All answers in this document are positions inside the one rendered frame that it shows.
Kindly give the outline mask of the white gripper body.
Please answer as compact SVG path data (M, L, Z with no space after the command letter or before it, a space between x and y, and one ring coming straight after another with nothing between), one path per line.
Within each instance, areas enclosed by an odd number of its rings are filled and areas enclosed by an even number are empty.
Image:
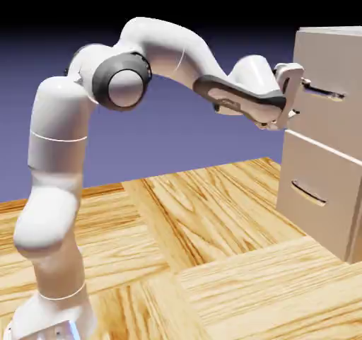
M286 127L303 74L304 68L297 63L279 63L274 67L276 81L286 99L285 107L275 123L278 129Z

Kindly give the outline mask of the beige wooden cabinet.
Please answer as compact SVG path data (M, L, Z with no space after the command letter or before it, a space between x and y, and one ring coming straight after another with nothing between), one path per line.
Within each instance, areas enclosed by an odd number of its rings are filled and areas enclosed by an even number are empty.
M276 207L340 260L362 262L362 26L301 28L293 58L304 72Z

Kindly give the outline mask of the beige drawer front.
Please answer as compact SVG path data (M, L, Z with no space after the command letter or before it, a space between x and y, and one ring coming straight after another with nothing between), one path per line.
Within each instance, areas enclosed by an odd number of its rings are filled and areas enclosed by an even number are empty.
M304 199L291 188L291 180L327 204ZM276 207L341 260L362 262L362 161L287 130Z
M362 161L362 26L301 28L294 62L311 85L345 94L341 101L298 89L300 111L288 128Z

